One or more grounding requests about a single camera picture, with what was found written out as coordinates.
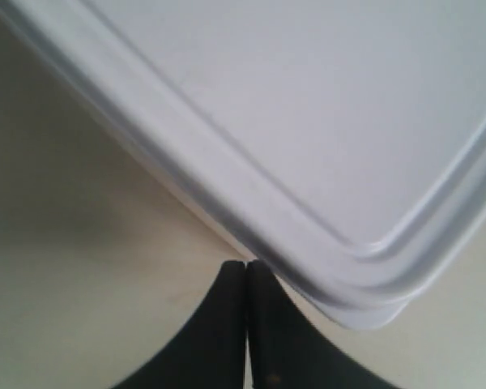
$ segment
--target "white table surface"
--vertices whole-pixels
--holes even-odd
[[[168,341],[220,263],[238,257],[0,26],[0,388],[111,385]],[[486,388],[486,223],[379,331],[344,330],[288,291],[325,336],[393,383]]]

